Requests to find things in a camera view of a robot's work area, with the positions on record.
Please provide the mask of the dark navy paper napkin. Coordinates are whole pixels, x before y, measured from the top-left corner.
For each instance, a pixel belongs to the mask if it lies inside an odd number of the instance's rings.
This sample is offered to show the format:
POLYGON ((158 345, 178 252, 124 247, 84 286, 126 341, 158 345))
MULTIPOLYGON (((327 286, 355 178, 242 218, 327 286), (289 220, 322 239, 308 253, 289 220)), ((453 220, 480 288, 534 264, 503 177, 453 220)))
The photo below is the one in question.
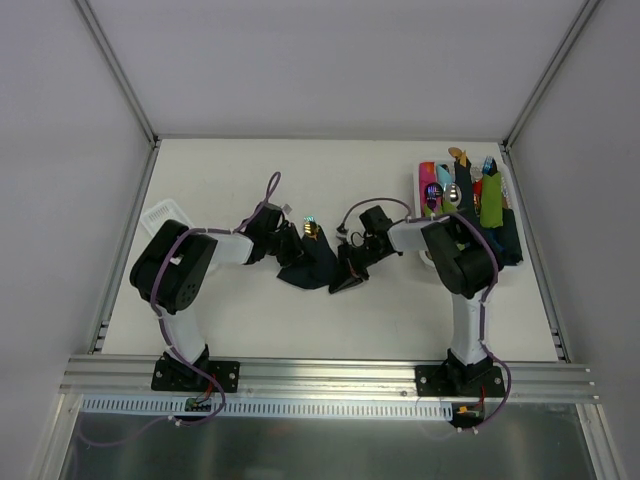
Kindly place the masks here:
POLYGON ((319 227, 317 240, 307 238, 303 233, 304 257, 294 265, 282 268, 277 275, 279 280, 303 290, 316 290, 330 284, 338 260, 322 227, 319 227))

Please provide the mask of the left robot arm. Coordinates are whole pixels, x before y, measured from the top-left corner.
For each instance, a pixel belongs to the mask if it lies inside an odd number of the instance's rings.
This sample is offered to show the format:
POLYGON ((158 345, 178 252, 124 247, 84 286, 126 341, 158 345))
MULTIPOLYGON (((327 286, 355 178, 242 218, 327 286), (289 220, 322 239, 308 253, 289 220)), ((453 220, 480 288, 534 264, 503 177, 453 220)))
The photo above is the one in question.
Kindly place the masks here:
POLYGON ((282 267, 307 258, 295 225, 282 208, 257 207, 236 232, 191 228, 167 219, 134 263, 129 282, 159 321, 166 349, 157 361, 154 390, 196 391, 219 370, 209 360, 192 304, 212 266, 253 265, 272 256, 282 267))

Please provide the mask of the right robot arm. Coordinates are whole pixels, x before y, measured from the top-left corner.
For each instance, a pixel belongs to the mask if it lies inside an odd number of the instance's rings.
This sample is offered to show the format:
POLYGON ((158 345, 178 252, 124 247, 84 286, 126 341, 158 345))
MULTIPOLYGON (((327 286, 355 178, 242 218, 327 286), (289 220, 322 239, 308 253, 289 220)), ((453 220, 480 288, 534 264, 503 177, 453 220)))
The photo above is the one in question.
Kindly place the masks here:
POLYGON ((499 252, 468 216, 453 212, 435 219, 392 221, 375 205, 359 219, 363 240, 342 240, 337 270, 329 284, 336 294, 369 279, 368 268, 394 254, 427 252, 441 283, 452 295, 453 337, 433 374, 417 377, 421 395, 429 390, 455 396, 487 392, 494 360, 487 345, 487 300, 503 268, 499 252))

